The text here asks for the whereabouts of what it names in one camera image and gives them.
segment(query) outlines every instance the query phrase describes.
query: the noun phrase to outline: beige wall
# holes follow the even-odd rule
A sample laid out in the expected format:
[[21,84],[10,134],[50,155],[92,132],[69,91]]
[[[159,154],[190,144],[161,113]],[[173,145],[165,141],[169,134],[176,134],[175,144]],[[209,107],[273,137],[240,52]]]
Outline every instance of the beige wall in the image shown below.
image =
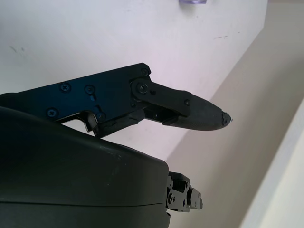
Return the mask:
[[[299,113],[303,119],[303,108]],[[255,228],[303,228],[304,205],[304,131],[292,150],[292,157],[273,194],[272,201],[263,217],[261,225]]]
[[172,213],[171,228],[237,228],[304,97],[304,4],[269,4],[265,29],[212,98],[231,125],[189,131],[168,159],[203,211]]

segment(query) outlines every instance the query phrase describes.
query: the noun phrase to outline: white wall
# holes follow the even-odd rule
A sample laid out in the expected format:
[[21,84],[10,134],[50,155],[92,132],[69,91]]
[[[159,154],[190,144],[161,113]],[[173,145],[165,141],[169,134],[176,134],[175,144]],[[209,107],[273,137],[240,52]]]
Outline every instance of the white wall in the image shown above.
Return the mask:
[[[154,82],[210,99],[262,29],[266,4],[1,0],[0,94],[144,62]],[[143,121],[107,139],[166,159],[185,132]]]
[[304,127],[260,228],[304,227]]
[[204,202],[202,211],[170,212],[172,228],[240,226],[304,97],[303,12],[304,4],[269,4],[264,30],[211,100],[234,122],[189,131],[168,159]]

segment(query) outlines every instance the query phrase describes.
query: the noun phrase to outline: small metal part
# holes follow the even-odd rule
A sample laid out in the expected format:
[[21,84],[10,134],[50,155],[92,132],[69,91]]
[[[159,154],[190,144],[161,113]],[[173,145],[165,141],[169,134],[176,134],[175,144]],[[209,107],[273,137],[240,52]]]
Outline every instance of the small metal part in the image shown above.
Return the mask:
[[71,85],[67,82],[61,83],[59,85],[59,90],[63,93],[69,93],[71,91]]
[[47,109],[46,114],[49,118],[55,118],[56,116],[58,116],[58,110],[55,108],[49,108]]
[[[146,91],[145,86],[139,88],[139,84],[147,85],[148,91]],[[191,114],[191,110],[184,104],[185,100],[191,101],[193,97],[192,94],[187,91],[170,89],[142,78],[138,78],[132,82],[131,90],[134,97],[139,101],[166,107],[166,109],[174,110],[175,113],[185,117],[188,117]]]
[[148,75],[149,75],[148,69],[143,68],[143,69],[142,69],[142,75],[143,75],[143,76],[148,76]]
[[190,106],[190,100],[185,100],[185,105]]
[[180,173],[169,172],[167,179],[167,205],[170,210],[189,212],[202,209],[200,193],[191,187],[189,178]]
[[97,113],[96,117],[97,117],[98,121],[101,121],[101,122],[106,120],[106,116],[104,113]]
[[169,195],[168,203],[169,203],[169,204],[172,204],[174,201],[175,201],[175,197],[174,197],[174,195],[171,193],[171,194]]
[[93,94],[95,92],[95,88],[92,85],[87,85],[85,87],[85,92],[89,95]]
[[137,84],[137,91],[140,92],[141,94],[147,93],[147,91],[148,91],[147,84],[138,83]]

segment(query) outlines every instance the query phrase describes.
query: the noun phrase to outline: screw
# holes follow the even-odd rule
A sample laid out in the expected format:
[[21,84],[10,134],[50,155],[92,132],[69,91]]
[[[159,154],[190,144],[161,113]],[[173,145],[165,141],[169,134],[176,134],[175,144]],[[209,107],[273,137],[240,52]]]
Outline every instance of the screw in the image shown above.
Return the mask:
[[143,75],[143,76],[147,76],[148,74],[149,74],[148,69],[143,68],[143,69],[142,69],[142,75]]
[[59,85],[59,89],[63,93],[68,93],[68,92],[71,91],[71,85],[69,83],[67,83],[67,82],[61,83]]
[[58,115],[58,111],[55,108],[49,108],[47,109],[47,116],[50,118],[54,118]]
[[85,87],[85,92],[89,95],[93,94],[95,92],[95,88],[92,85],[87,85]]
[[175,201],[175,197],[174,197],[174,195],[171,193],[171,194],[169,195],[168,203],[169,203],[169,204],[172,204],[174,201]]
[[98,113],[97,115],[98,121],[104,121],[106,119],[106,116],[104,113]]
[[190,106],[190,100],[185,100],[185,105]]
[[138,83],[137,84],[137,90],[141,94],[145,94],[148,91],[148,86],[146,84]]

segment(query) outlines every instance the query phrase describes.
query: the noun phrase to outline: hex screw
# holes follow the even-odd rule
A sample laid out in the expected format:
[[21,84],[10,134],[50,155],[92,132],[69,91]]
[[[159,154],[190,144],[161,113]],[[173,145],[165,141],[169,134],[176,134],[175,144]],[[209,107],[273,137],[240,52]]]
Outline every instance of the hex screw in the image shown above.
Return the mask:
[[97,117],[98,121],[101,121],[101,122],[106,119],[106,116],[104,113],[97,113],[96,117]]
[[137,91],[140,92],[141,94],[145,94],[148,91],[148,86],[143,83],[138,83],[137,84]]
[[142,69],[142,75],[143,75],[143,76],[148,76],[148,74],[149,74],[148,69],[143,68],[143,69]]
[[190,100],[185,100],[185,105],[190,106]]
[[87,85],[85,87],[85,92],[89,95],[93,94],[95,92],[95,88],[92,85]]

